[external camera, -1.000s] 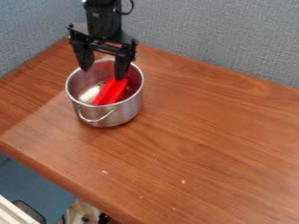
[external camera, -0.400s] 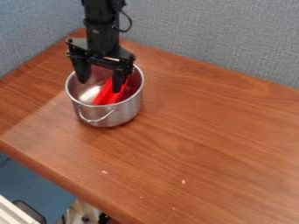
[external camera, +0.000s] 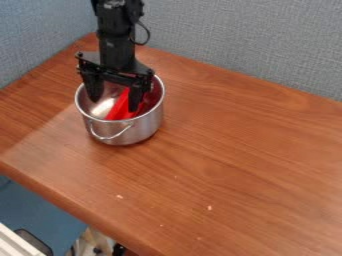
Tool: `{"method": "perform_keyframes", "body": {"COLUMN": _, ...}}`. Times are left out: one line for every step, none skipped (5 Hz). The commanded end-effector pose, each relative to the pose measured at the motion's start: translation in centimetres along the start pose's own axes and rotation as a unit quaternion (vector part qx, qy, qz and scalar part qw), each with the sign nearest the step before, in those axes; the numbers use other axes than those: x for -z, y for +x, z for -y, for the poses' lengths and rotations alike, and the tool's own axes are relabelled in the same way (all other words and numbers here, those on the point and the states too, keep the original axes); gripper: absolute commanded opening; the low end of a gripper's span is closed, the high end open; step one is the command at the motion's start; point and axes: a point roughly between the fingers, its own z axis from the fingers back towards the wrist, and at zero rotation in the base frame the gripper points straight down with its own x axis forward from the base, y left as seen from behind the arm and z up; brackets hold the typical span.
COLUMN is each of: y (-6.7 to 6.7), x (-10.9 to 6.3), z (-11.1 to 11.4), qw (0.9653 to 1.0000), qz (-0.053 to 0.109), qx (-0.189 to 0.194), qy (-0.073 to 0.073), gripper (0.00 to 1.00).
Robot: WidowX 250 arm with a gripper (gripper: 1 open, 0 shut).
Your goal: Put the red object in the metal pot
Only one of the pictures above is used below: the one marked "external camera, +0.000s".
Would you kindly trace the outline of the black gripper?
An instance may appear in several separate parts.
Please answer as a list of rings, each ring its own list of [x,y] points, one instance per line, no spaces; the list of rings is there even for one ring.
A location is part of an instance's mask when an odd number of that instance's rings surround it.
[[[135,56],[131,36],[98,35],[99,50],[78,52],[78,71],[83,78],[88,98],[98,102],[104,93],[104,83],[130,88],[128,111],[135,112],[146,92],[151,90],[154,70]]]

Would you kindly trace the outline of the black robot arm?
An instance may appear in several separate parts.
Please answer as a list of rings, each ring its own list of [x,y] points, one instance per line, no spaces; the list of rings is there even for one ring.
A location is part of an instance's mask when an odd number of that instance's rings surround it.
[[[148,42],[151,33],[140,21],[143,0],[91,0],[98,18],[98,52],[79,52],[78,72],[87,94],[98,102],[104,83],[128,88],[128,111],[135,112],[144,94],[151,91],[155,72],[135,56],[135,46]]]

